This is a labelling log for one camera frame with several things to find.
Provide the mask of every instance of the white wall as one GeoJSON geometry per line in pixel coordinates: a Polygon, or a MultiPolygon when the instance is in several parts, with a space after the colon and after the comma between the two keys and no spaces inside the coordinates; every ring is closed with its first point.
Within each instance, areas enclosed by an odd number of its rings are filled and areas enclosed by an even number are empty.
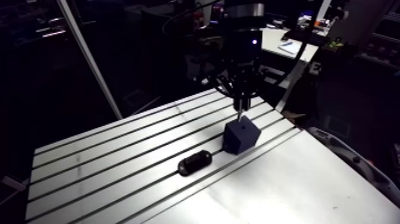
{"type": "MultiPolygon", "coordinates": [[[[204,5],[209,2],[212,2],[213,0],[197,0],[197,1],[204,5]]],[[[204,24],[208,24],[210,22],[211,6],[204,8],[203,11],[204,11],[204,24]]]]}

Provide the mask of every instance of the white pole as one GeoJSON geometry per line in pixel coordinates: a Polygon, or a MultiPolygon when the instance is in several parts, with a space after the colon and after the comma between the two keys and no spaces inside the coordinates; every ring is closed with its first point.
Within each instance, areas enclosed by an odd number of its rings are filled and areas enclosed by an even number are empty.
{"type": "Polygon", "coordinates": [[[67,0],[57,0],[58,5],[61,8],[62,14],[64,15],[64,18],[67,20],[68,26],[70,27],[76,42],[79,45],[79,48],[82,50],[83,55],[85,56],[85,59],[87,63],[89,64],[90,69],[92,70],[93,74],[96,77],[97,82],[100,85],[101,90],[103,91],[108,103],[110,104],[115,116],[120,120],[122,119],[122,115],[120,113],[120,110],[118,109],[117,104],[114,101],[113,96],[111,95],[110,90],[107,87],[107,84],[105,83],[103,76],[101,75],[101,72],[99,70],[99,67],[97,67],[96,61],[94,60],[92,54],[90,53],[90,50],[88,48],[88,45],[85,42],[85,39],[83,38],[82,34],[80,33],[79,27],[76,24],[74,15],[72,15],[70,6],[67,3],[67,0]]]}

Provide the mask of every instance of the cable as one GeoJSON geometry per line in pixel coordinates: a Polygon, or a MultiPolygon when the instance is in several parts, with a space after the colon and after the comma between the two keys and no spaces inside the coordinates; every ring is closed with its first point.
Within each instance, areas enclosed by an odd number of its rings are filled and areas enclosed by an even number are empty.
{"type": "Polygon", "coordinates": [[[319,13],[319,9],[320,9],[321,6],[322,6],[322,3],[323,3],[323,1],[320,0],[320,3],[319,3],[319,4],[316,4],[316,6],[315,6],[315,8],[314,8],[314,14],[313,14],[312,17],[311,17],[310,25],[308,25],[308,27],[305,29],[305,36],[304,36],[303,43],[301,44],[300,49],[299,49],[299,51],[298,51],[296,57],[293,59],[292,69],[287,70],[287,71],[285,72],[285,74],[283,74],[279,79],[277,79],[277,80],[273,83],[273,85],[271,86],[271,88],[270,88],[268,91],[266,91],[266,92],[264,92],[264,93],[262,93],[262,94],[256,94],[256,95],[258,95],[258,97],[261,97],[261,96],[263,96],[263,95],[265,95],[265,94],[268,94],[268,93],[270,93],[271,91],[273,91],[273,90],[274,90],[279,84],[281,84],[281,83],[287,78],[287,76],[295,69],[295,67],[296,67],[296,65],[297,65],[297,62],[300,60],[301,56],[303,55],[304,49],[305,49],[305,47],[307,46],[308,41],[310,40],[311,34],[313,33],[314,25],[315,25],[315,22],[317,21],[317,16],[318,16],[318,13],[319,13]]]}
{"type": "Polygon", "coordinates": [[[187,10],[187,11],[184,11],[183,13],[180,13],[180,14],[178,14],[178,15],[175,15],[174,17],[172,17],[172,18],[170,18],[169,20],[167,20],[167,21],[164,23],[164,25],[162,26],[162,32],[163,32],[163,34],[165,34],[165,35],[167,35],[167,36],[170,36],[170,37],[172,37],[172,38],[191,38],[191,37],[193,36],[193,34],[183,35],[183,36],[182,36],[182,35],[180,35],[180,36],[179,36],[179,35],[171,35],[171,34],[169,34],[169,33],[167,33],[167,32],[165,31],[165,28],[167,27],[167,25],[168,25],[169,23],[171,23],[172,21],[176,20],[177,18],[180,18],[180,17],[182,17],[182,16],[184,16],[184,15],[186,15],[186,14],[188,14],[188,13],[194,12],[194,11],[196,11],[196,10],[200,10],[200,9],[205,8],[205,7],[208,7],[208,6],[210,6],[210,5],[212,5],[212,4],[215,4],[215,3],[219,2],[219,1],[221,1],[221,0],[214,0],[214,1],[209,2],[209,3],[207,3],[207,4],[204,4],[204,5],[201,5],[201,6],[192,8],[192,9],[189,9],[189,10],[187,10]]]}
{"type": "Polygon", "coordinates": [[[203,6],[203,4],[201,4],[201,2],[196,2],[196,3],[195,3],[195,6],[196,6],[196,5],[199,5],[199,6],[201,6],[201,7],[203,6]]]}

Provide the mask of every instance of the paper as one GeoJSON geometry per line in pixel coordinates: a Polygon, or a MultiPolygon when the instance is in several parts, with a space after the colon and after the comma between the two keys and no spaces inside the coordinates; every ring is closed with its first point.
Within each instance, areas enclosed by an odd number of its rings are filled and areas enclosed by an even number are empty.
{"type": "Polygon", "coordinates": [[[278,46],[279,49],[286,51],[290,54],[297,54],[300,50],[300,44],[288,42],[278,46]]]}

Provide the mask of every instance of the desk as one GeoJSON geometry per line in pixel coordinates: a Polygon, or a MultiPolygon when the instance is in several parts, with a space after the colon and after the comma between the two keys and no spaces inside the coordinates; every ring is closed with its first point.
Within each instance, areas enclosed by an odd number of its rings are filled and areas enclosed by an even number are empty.
{"type": "MultiPolygon", "coordinates": [[[[287,30],[282,29],[269,29],[265,28],[262,30],[262,45],[261,48],[263,51],[267,51],[273,54],[277,54],[279,56],[294,59],[296,57],[295,54],[290,54],[286,51],[283,51],[278,48],[283,42],[281,38],[287,32],[287,30]]],[[[319,35],[326,36],[328,32],[319,32],[319,35]]],[[[289,39],[293,43],[298,43],[301,45],[301,41],[296,41],[293,39],[289,39]]],[[[308,63],[312,60],[315,53],[318,51],[319,47],[315,45],[308,44],[303,54],[300,57],[299,62],[296,64],[295,68],[289,74],[289,76],[279,85],[282,88],[286,89],[286,92],[282,98],[282,100],[276,106],[276,110],[282,112],[283,107],[286,104],[286,101],[289,98],[290,93],[292,92],[293,87],[295,86],[298,79],[301,77],[304,69],[308,65],[308,63]]]]}
{"type": "MultiPolygon", "coordinates": [[[[290,54],[278,48],[279,45],[284,43],[281,41],[281,38],[286,32],[287,30],[281,30],[281,29],[269,29],[269,28],[263,29],[262,45],[261,45],[262,50],[280,55],[282,57],[294,59],[296,56],[295,54],[290,54]]],[[[293,39],[289,39],[289,41],[301,45],[301,41],[296,41],[293,39]]],[[[305,47],[300,60],[309,63],[318,49],[319,49],[318,46],[308,44],[305,47]]]]}
{"type": "Polygon", "coordinates": [[[385,223],[400,210],[259,98],[255,147],[220,149],[232,99],[211,89],[35,151],[26,219],[65,223],[385,223]],[[178,162],[200,150],[208,167],[178,162]]]}

